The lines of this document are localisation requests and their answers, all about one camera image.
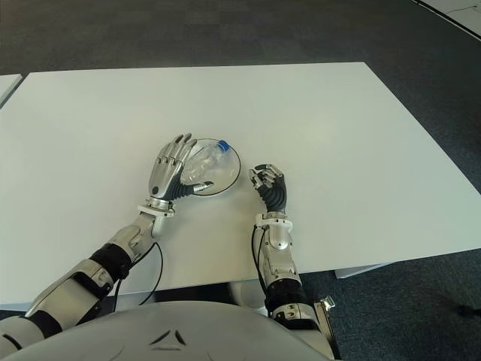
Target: floor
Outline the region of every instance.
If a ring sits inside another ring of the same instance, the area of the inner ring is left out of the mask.
[[[82,68],[366,62],[481,191],[481,42],[410,0],[0,0],[0,74]],[[330,294],[344,360],[478,360],[481,251],[399,262]],[[225,285],[163,299],[228,300]]]

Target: white table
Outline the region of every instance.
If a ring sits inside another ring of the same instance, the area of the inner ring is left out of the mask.
[[[0,107],[21,80],[20,74],[0,75]]]
[[[0,111],[0,304],[29,302],[136,216],[176,134],[224,138],[234,187],[176,204],[160,288],[254,278],[250,166],[286,174],[300,272],[481,247],[481,196],[364,63],[30,74]],[[157,255],[123,293],[149,290]]]
[[[480,0],[424,0],[424,2],[481,36]]]

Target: round plate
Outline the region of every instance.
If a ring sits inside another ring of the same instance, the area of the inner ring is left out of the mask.
[[[189,158],[187,158],[186,163],[189,159],[200,152],[204,147],[216,144],[218,140],[216,139],[198,139],[197,144],[192,148]],[[229,149],[225,155],[225,166],[218,167],[209,170],[206,174],[206,179],[200,179],[199,183],[205,181],[212,181],[213,186],[207,188],[206,190],[201,190],[200,192],[194,193],[197,196],[212,196],[217,193],[221,193],[227,190],[235,181],[239,178],[241,173],[241,159],[235,151],[235,149],[229,144]]]

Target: plastic water bottle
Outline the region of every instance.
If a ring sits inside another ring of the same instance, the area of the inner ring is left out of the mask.
[[[206,174],[216,167],[222,167],[229,145],[226,141],[212,143],[189,158],[184,166],[181,180],[184,184],[196,184],[203,181]]]

